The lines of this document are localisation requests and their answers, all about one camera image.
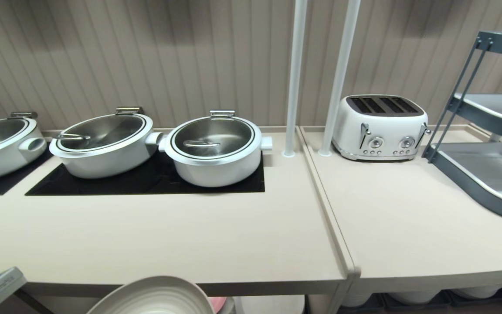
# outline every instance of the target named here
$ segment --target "toaster button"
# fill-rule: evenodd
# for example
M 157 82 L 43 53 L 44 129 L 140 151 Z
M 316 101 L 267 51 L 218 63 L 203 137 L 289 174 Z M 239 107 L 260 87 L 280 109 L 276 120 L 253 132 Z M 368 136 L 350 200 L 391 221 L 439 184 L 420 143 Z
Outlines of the toaster button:
M 370 142 L 369 142 L 369 146 L 371 148 L 379 148 L 383 145 L 385 141 L 383 140 L 382 137 L 374 137 Z
M 412 145 L 414 145 L 414 142 L 415 142 L 415 140 L 413 137 L 405 137 L 402 139 L 402 141 L 400 141 L 400 147 L 409 148 Z

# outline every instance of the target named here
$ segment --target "four-slice toaster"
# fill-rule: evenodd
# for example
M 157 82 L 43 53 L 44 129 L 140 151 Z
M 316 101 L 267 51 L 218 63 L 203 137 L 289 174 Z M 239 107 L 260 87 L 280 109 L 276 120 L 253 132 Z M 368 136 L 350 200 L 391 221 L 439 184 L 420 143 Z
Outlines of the four-slice toaster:
M 394 95 L 352 95 L 340 102 L 332 143 L 351 160 L 410 160 L 427 128 L 427 114 Z

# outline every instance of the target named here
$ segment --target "induction cooktop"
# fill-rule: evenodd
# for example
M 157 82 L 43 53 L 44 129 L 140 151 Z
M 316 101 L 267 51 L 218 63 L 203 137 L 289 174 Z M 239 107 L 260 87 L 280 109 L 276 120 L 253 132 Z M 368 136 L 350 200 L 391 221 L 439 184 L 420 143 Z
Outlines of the induction cooktop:
M 0 177 L 0 195 L 7 193 L 12 187 L 14 187 L 17 183 L 19 183 L 22 179 L 24 179 L 27 175 L 29 175 L 34 169 L 42 165 L 48 159 L 52 157 L 50 153 L 50 149 L 46 148 L 46 150 L 40 155 L 36 160 L 28 165 L 13 171 L 12 173 L 8 173 L 2 177 Z
M 238 183 L 204 188 L 184 181 L 166 153 L 156 152 L 145 163 L 125 173 L 102 179 L 81 179 L 63 164 L 38 182 L 26 195 L 149 195 L 253 193 L 265 191 L 263 159 L 257 170 Z

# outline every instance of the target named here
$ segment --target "countertop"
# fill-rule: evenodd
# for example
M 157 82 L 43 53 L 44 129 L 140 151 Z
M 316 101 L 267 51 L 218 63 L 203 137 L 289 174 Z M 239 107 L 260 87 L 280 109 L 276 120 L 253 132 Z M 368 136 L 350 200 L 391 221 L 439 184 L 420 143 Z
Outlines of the countertop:
M 0 196 L 0 271 L 87 285 L 159 274 L 199 284 L 344 280 L 299 137 L 286 158 L 285 134 L 263 135 L 274 141 L 265 193 L 24 196 L 60 164 L 52 157 Z
M 301 128 L 354 265 L 358 292 L 502 283 L 502 217 L 476 203 L 427 160 L 361 163 L 333 150 L 323 130 Z M 465 130 L 446 142 L 478 142 Z

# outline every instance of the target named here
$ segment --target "wall panel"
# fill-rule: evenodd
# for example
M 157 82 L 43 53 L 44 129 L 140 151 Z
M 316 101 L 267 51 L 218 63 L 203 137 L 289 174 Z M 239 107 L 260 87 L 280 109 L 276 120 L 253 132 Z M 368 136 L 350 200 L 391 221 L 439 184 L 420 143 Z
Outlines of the wall panel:
M 346 0 L 310 0 L 298 119 L 326 120 Z M 284 125 L 293 0 L 0 0 L 0 118 L 63 129 L 118 106 L 173 127 L 211 109 Z M 434 122 L 502 1 L 363 0 L 343 86 L 412 99 Z M 474 92 L 502 92 L 502 56 Z

